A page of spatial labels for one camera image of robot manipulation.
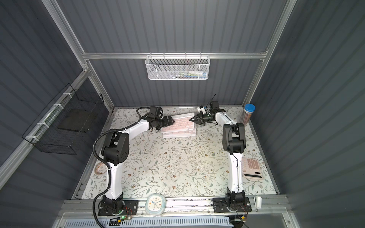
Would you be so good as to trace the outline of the pink keyboard row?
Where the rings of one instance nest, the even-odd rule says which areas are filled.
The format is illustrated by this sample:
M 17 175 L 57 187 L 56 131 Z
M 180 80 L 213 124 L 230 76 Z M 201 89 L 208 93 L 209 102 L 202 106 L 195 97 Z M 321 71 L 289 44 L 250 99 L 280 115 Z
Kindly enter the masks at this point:
M 168 127 L 162 128 L 161 133 L 165 134 L 165 133 L 183 132 L 195 129 L 195 123 L 190 121 L 190 119 L 193 118 L 194 116 L 195 116 L 194 113 L 172 116 L 175 122 Z
M 182 138 L 182 137 L 193 137 L 196 136 L 196 129 L 189 130 L 189 131 L 180 131 L 180 132 L 173 132 L 173 133 L 163 133 L 163 138 Z

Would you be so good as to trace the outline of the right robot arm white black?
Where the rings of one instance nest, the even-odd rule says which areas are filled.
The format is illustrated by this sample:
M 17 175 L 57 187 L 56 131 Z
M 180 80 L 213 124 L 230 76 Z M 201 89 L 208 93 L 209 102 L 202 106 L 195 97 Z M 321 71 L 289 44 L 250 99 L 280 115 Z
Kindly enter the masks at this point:
M 229 182 L 225 195 L 225 204 L 231 210 L 237 210 L 245 204 L 245 192 L 242 182 L 242 158 L 246 148 L 245 125 L 229 117 L 226 110 L 219 107 L 217 101 L 200 106 L 191 122 L 205 126 L 214 123 L 222 125 L 222 147 L 229 160 Z

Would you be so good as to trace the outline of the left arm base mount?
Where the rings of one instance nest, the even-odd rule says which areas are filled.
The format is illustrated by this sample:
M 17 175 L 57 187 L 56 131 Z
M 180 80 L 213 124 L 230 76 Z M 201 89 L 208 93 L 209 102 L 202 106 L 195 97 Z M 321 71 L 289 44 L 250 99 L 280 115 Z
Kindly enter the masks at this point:
M 98 216 L 134 216 L 137 214 L 138 200 L 102 199 L 98 205 Z

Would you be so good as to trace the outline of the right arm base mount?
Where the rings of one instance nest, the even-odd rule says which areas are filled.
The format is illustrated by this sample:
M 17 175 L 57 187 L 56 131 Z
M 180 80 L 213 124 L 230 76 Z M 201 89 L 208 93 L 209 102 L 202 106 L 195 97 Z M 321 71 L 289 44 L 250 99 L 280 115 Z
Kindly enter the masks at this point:
M 213 210 L 215 213 L 248 213 L 252 212 L 252 207 L 250 203 L 250 199 L 248 197 L 245 198 L 244 203 L 231 203 L 228 205 L 225 198 L 213 198 L 210 201 L 213 206 Z

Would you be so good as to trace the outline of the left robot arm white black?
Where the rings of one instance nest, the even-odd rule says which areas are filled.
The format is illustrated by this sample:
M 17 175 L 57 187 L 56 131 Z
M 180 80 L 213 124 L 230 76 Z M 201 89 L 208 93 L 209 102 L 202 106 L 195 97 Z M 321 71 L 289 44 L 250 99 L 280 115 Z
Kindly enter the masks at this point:
M 171 126 L 175 120 L 171 116 L 163 116 L 161 107 L 148 107 L 149 112 L 143 116 L 136 110 L 138 120 L 127 127 L 120 129 L 110 129 L 102 133 L 97 139 L 105 137 L 101 149 L 102 157 L 96 152 L 97 141 L 93 144 L 94 156 L 104 163 L 108 171 L 108 183 L 106 192 L 103 193 L 104 202 L 120 202 L 123 200 L 122 184 L 119 182 L 118 175 L 121 174 L 123 163 L 129 156 L 130 140 L 151 129 L 160 130 L 162 128 Z

